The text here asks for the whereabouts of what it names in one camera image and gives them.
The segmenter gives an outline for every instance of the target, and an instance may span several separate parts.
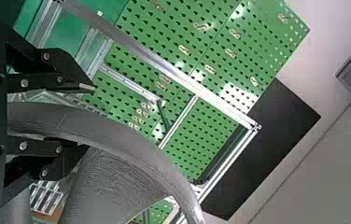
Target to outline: black panel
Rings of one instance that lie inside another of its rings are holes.
[[[277,79],[248,116],[262,129],[202,204],[206,213],[226,220],[320,119]]]

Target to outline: green pegboard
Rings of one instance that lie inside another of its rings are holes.
[[[162,224],[173,211],[173,204],[161,200],[149,208],[149,224]],[[136,223],[143,223],[143,216],[139,215],[134,220]]]
[[[237,127],[208,103],[199,100],[164,148],[188,179],[198,179]]]
[[[82,99],[106,112],[110,119],[149,138],[154,124],[161,119],[158,108],[101,71],[94,76],[93,82],[98,86],[97,91],[85,94]]]
[[[192,77],[247,113],[308,32],[283,1],[244,0]]]

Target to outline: metal bar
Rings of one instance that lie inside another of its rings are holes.
[[[143,224],[149,224],[149,209],[143,212]]]
[[[237,110],[235,107],[227,104],[220,97],[216,96],[213,92],[206,89],[204,86],[197,83],[191,77],[188,77],[183,72],[172,66],[156,53],[145,48],[142,44],[136,42],[132,37],[121,32],[114,24],[106,21],[97,15],[97,13],[90,10],[88,7],[83,6],[78,0],[65,0],[61,2],[62,7],[80,17],[84,21],[88,21],[91,25],[99,29],[103,34],[107,35],[114,41],[117,41],[122,46],[134,52],[137,56],[154,68],[160,70],[166,76],[183,86],[189,91],[195,93],[198,97],[205,100],[210,105],[219,109],[222,113],[229,116],[231,119],[236,120],[248,130],[258,126],[258,123],[249,118],[243,112]]]
[[[42,31],[39,28],[41,28],[42,24],[44,24],[45,18],[49,14],[50,6],[52,5],[52,2],[53,1],[51,0],[43,0],[41,7],[36,13],[36,17],[32,24],[32,27],[35,27],[35,29],[30,31],[26,36],[26,39],[28,39],[32,44],[34,44],[34,41],[36,36],[38,35],[38,32]]]
[[[48,26],[47,30],[45,31],[45,33],[43,34],[41,41],[38,44],[39,49],[43,49],[45,47],[45,44],[47,43],[47,40],[48,40],[50,33],[54,27],[54,24],[59,19],[60,13],[62,13],[62,8],[56,7],[53,17],[50,18],[49,26]]]
[[[229,155],[227,160],[225,160],[221,166],[218,168],[216,173],[210,178],[210,180],[204,185],[203,192],[198,198],[199,203],[202,203],[204,199],[207,197],[207,195],[211,192],[211,190],[214,188],[214,186],[218,183],[220,178],[222,178],[225,173],[229,170],[231,165],[234,163],[234,161],[240,156],[240,154],[243,152],[243,150],[248,146],[248,144],[251,142],[251,140],[255,137],[255,135],[258,133],[258,129],[250,130],[246,133],[245,137],[240,141],[240,143],[237,145],[236,149]],[[176,224],[186,224],[187,221],[185,219],[185,216],[182,215],[179,220],[176,222]]]
[[[91,44],[93,43],[94,38],[97,36],[98,33],[99,32],[97,29],[93,29],[93,28],[89,29],[88,33],[85,36],[85,39],[83,40],[82,45],[79,48],[79,51],[77,52],[77,56],[76,56],[77,63],[81,63],[83,59],[86,57],[86,54],[91,48]]]
[[[109,49],[111,48],[112,43],[113,41],[111,39],[106,38],[102,47],[100,47],[99,52],[97,53],[96,57],[94,58],[87,72],[88,77],[90,79],[93,79],[93,76],[96,74],[97,70],[99,69],[100,64],[104,61],[104,57],[109,52]]]
[[[173,218],[176,217],[176,215],[179,212],[179,205],[177,203],[173,203],[173,211],[170,213],[170,215],[163,221],[162,224],[170,224]]]
[[[46,0],[46,4],[43,4],[38,11],[38,15],[40,16],[38,16],[35,23],[33,23],[35,29],[27,36],[27,40],[37,48],[42,49],[50,36],[54,24],[59,19],[61,12],[62,8],[58,4],[53,4],[53,1]]]
[[[99,70],[105,73],[106,75],[116,79],[121,84],[127,86],[132,91],[137,92],[138,94],[147,98],[153,104],[156,104],[161,98],[154,93],[147,91],[143,87],[137,85],[135,82],[131,81],[127,77],[119,74],[117,71],[113,70],[112,68],[108,67],[105,63],[102,63],[99,67]]]
[[[42,203],[42,201],[44,200],[45,195],[47,195],[48,190],[49,190],[49,186],[48,186],[49,183],[50,183],[50,182],[48,181],[47,185],[44,187],[45,190],[42,191],[41,195],[39,195],[39,198],[38,198],[38,200],[36,201],[36,203],[35,203],[35,205],[34,205],[34,208],[33,208],[35,211],[38,210],[39,205],[40,205],[40,204]]]
[[[163,108],[161,107],[161,103],[162,103],[162,100],[157,101],[156,102],[156,106],[158,107],[158,111],[161,114],[161,121],[163,121],[164,130],[166,132],[169,132],[169,130],[170,130],[170,123],[169,123],[169,120],[166,117],[165,112],[163,111]]]
[[[187,106],[185,106],[184,110],[181,112],[181,114],[179,115],[178,119],[173,124],[172,128],[163,137],[163,140],[161,140],[161,143],[159,144],[159,148],[160,149],[164,149],[164,147],[167,145],[167,143],[172,138],[173,134],[178,129],[179,125],[181,125],[182,121],[185,119],[185,117],[188,115],[188,113],[191,111],[191,109],[193,108],[193,106],[196,104],[196,102],[198,100],[199,100],[199,97],[197,97],[197,96],[193,96],[190,99],[190,101],[188,102]]]

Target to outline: green wall panel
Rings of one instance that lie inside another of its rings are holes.
[[[15,31],[26,37],[30,31],[36,13],[42,5],[42,0],[27,0],[24,2],[21,13],[14,25]]]

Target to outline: metal rail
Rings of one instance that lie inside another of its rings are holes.
[[[210,180],[204,185],[202,189],[202,194],[198,197],[199,203],[202,203],[207,195],[211,192],[214,186],[218,183],[221,177],[229,170],[231,165],[236,161],[240,154],[245,150],[251,140],[257,135],[260,126],[253,130],[249,130],[240,143],[237,145],[236,149],[228,156],[228,158],[221,164],[221,166],[216,170],[215,174],[210,178]],[[186,224],[186,219],[182,215],[175,224]]]
[[[144,89],[140,85],[137,85],[132,80],[130,80],[127,77],[119,74],[114,69],[108,67],[105,63],[101,63],[100,64],[99,70],[101,72],[103,72],[104,74],[114,78],[115,80],[117,80],[121,84],[127,86],[132,91],[135,91],[138,94],[144,96],[146,99],[148,99],[150,102],[152,102],[154,104],[156,104],[161,99],[159,96],[155,95],[154,93],[152,93],[150,91],[147,91],[146,89]]]
[[[172,66],[156,53],[145,48],[142,44],[135,41],[132,37],[124,34],[114,24],[98,16],[97,13],[80,4],[78,0],[65,0],[60,4],[64,10],[76,15],[84,21],[88,21],[91,26],[97,28],[103,34],[120,43],[122,46],[128,48],[137,56],[139,56],[143,61],[150,64],[154,68],[157,68],[163,74],[187,90],[195,93],[199,98],[205,100],[207,103],[219,109],[222,113],[226,114],[231,119],[234,119],[238,123],[245,126],[248,130],[254,129],[256,126],[258,126],[258,123],[256,121],[249,118],[247,115],[237,110],[235,107],[227,104],[213,92],[194,81],[191,77],[186,76],[183,72],[179,71],[177,68]]]
[[[179,125],[181,125],[182,121],[187,117],[188,113],[191,111],[193,106],[199,100],[199,97],[193,96],[190,101],[188,102],[187,106],[185,106],[184,110],[178,116],[178,119],[173,124],[172,128],[167,132],[167,134],[161,140],[161,143],[158,145],[160,149],[164,149],[164,147],[169,143],[170,139],[172,138],[173,134],[178,129]]]

